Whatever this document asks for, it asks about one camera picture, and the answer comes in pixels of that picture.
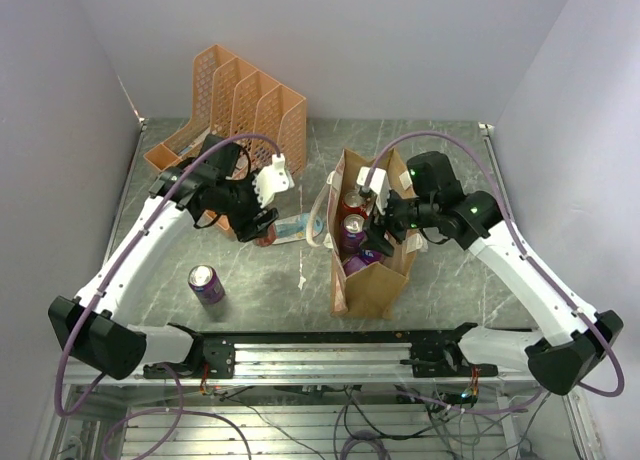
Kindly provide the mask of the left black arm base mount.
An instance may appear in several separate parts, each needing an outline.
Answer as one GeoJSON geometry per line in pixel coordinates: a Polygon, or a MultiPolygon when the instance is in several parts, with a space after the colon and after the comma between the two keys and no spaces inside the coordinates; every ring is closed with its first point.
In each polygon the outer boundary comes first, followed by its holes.
{"type": "Polygon", "coordinates": [[[168,365],[180,379],[231,379],[235,369],[236,350],[227,340],[204,339],[198,341],[182,362],[163,361],[143,367],[145,379],[170,379],[164,368],[168,365]]]}

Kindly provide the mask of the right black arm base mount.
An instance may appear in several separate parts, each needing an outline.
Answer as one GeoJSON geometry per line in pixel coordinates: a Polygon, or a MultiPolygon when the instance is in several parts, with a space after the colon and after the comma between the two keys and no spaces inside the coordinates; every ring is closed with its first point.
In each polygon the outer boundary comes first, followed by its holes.
{"type": "Polygon", "coordinates": [[[476,323],[465,322],[449,330],[412,330],[403,334],[410,343],[409,358],[400,361],[410,366],[415,378],[496,377],[498,367],[493,364],[473,364],[462,353],[462,336],[476,323]]]}

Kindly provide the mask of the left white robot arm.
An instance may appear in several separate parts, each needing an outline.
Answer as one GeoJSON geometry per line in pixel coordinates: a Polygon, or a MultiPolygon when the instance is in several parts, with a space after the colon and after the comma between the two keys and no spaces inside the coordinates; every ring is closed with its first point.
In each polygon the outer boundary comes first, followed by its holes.
{"type": "Polygon", "coordinates": [[[63,349],[61,368],[74,358],[116,380],[161,362],[182,377],[202,369],[204,353],[195,346],[195,333],[175,325],[136,326],[133,314],[161,259],[205,212],[226,216],[240,242],[265,236],[277,219],[270,204],[293,186],[285,156],[277,151],[268,165],[235,179],[244,138],[211,137],[195,159],[164,170],[101,270],[74,298],[59,296],[51,303],[48,315],[63,349]]]}

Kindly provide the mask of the red cola can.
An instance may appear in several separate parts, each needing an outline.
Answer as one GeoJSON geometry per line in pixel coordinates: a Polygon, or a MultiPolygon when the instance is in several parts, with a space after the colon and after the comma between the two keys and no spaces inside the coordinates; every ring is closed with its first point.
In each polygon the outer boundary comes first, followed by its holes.
{"type": "Polygon", "coordinates": [[[358,190],[349,190],[341,198],[340,218],[344,220],[350,215],[359,215],[367,218],[367,200],[362,197],[358,190]]]}
{"type": "Polygon", "coordinates": [[[266,233],[254,240],[254,244],[259,247],[268,247],[272,245],[277,239],[277,232],[274,225],[270,225],[266,230],[266,233]]]}

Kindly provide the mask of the burlap canvas tote bag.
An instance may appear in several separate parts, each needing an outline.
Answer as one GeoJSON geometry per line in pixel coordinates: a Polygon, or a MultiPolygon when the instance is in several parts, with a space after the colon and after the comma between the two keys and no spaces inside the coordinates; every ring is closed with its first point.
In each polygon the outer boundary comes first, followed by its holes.
{"type": "Polygon", "coordinates": [[[358,176],[366,174],[372,164],[351,150],[343,150],[309,217],[313,221],[321,203],[327,203],[325,239],[318,242],[309,237],[307,242],[331,252],[330,314],[334,317],[391,319],[393,306],[409,283],[412,265],[424,245],[415,230],[409,231],[401,244],[386,236],[394,253],[385,255],[364,247],[361,233],[347,235],[345,220],[349,215],[367,217],[373,213],[371,203],[358,207],[347,202],[347,196],[357,192],[358,176]]]}

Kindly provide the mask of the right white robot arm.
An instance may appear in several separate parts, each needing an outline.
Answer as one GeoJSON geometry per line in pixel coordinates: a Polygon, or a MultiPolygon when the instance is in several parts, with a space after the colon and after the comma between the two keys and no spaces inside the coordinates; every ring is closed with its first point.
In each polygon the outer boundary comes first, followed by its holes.
{"type": "Polygon", "coordinates": [[[409,231],[435,228],[492,270],[538,326],[529,332],[461,326],[458,339],[440,353],[448,373],[459,376],[475,364],[492,364],[528,371],[546,390],[566,395],[614,356],[623,320],[582,300],[548,269],[507,217],[502,198],[464,193],[449,158],[435,151],[409,159],[400,179],[413,196],[392,189],[378,165],[358,174],[361,193],[375,200],[364,224],[366,248],[389,256],[409,231]]]}

